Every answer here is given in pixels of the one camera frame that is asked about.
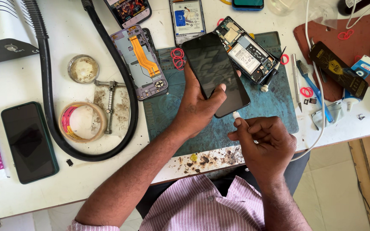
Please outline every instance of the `masking tape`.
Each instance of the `masking tape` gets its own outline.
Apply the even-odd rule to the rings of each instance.
[[[71,126],[69,125],[69,119],[71,118],[71,114],[77,109],[78,107],[81,106],[88,106],[93,109],[94,112],[96,112],[99,116],[100,119],[100,129],[98,132],[89,139],[82,138],[78,136],[77,134],[74,133],[74,131],[71,129]],[[87,103],[87,102],[74,102],[68,104],[61,112],[61,116],[58,119],[59,123],[59,128],[61,130],[61,133],[69,140],[72,140],[77,143],[88,143],[95,141],[99,138],[101,138],[104,135],[105,129],[106,129],[106,114],[105,112],[98,107],[95,104],[92,103]]]

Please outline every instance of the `shirt cuff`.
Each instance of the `shirt cuff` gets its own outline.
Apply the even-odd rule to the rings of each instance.
[[[67,231],[119,231],[119,228],[111,225],[103,226],[83,225],[73,220],[72,224],[68,226]]]

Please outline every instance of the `microfiber cloth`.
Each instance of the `microfiber cloth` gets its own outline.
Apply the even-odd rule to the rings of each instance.
[[[338,123],[345,115],[345,113],[342,111],[342,104],[340,102],[329,105],[328,109],[335,121],[333,123],[329,123],[328,120],[325,118],[325,127],[329,127]],[[322,128],[322,110],[313,113],[312,120],[316,125],[316,129],[318,129],[319,131]]]

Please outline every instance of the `blue toothbrush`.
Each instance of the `blue toothbrush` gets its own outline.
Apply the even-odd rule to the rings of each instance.
[[[296,64],[298,65],[298,69],[299,69],[299,72],[301,73],[302,77],[305,78],[305,80],[308,83],[308,85],[315,92],[316,98],[318,99],[319,104],[321,104],[321,106],[322,106],[321,91],[315,86],[315,84],[313,84],[313,82],[311,81],[311,79],[308,77],[308,72],[309,72],[308,67],[303,62],[301,62],[301,60],[296,61]],[[329,111],[329,109],[326,106],[326,104],[325,104],[325,115],[326,115],[326,118],[328,119],[328,122],[329,123],[332,123],[334,121],[334,119],[332,118],[331,112]]]

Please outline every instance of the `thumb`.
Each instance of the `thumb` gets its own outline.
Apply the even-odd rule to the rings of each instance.
[[[207,100],[208,104],[214,111],[218,110],[218,108],[222,105],[222,103],[227,99],[227,95],[225,94],[227,86],[223,83],[219,84],[213,91],[211,97]]]
[[[258,153],[257,144],[255,144],[252,134],[248,132],[249,124],[243,118],[237,118],[234,122],[235,127],[238,129],[238,139],[242,151],[250,151],[249,153]]]

